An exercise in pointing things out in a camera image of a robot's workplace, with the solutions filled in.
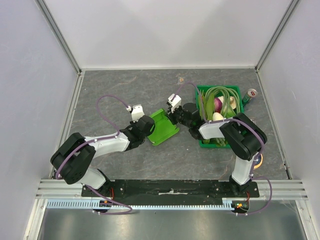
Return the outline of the green paper box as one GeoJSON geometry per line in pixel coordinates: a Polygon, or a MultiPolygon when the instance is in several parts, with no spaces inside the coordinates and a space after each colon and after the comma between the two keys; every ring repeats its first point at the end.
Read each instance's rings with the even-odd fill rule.
{"type": "Polygon", "coordinates": [[[153,146],[158,146],[164,141],[168,140],[180,130],[175,124],[172,124],[170,119],[166,115],[166,111],[161,108],[152,113],[150,117],[154,120],[154,131],[147,138],[153,146]]]}

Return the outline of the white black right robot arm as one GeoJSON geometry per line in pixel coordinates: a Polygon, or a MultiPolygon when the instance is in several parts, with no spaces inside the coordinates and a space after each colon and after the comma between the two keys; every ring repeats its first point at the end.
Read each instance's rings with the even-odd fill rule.
{"type": "Polygon", "coordinates": [[[168,101],[167,116],[172,124],[188,128],[190,135],[199,141],[223,138],[236,155],[235,166],[229,177],[229,191],[242,196],[252,181],[254,161],[261,155],[268,139],[266,134],[244,113],[232,118],[205,121],[195,103],[184,105],[168,101]]]}

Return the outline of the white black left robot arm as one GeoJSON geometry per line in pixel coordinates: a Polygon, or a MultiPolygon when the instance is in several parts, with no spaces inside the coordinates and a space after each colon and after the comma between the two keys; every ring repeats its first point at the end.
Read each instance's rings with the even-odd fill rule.
{"type": "Polygon", "coordinates": [[[143,115],[137,122],[119,132],[98,137],[84,137],[73,133],[50,159],[56,169],[56,178],[68,185],[90,186],[99,197],[110,191],[109,179],[102,171],[91,167],[93,159],[115,152],[125,152],[139,147],[155,129],[155,121],[143,115]]]}

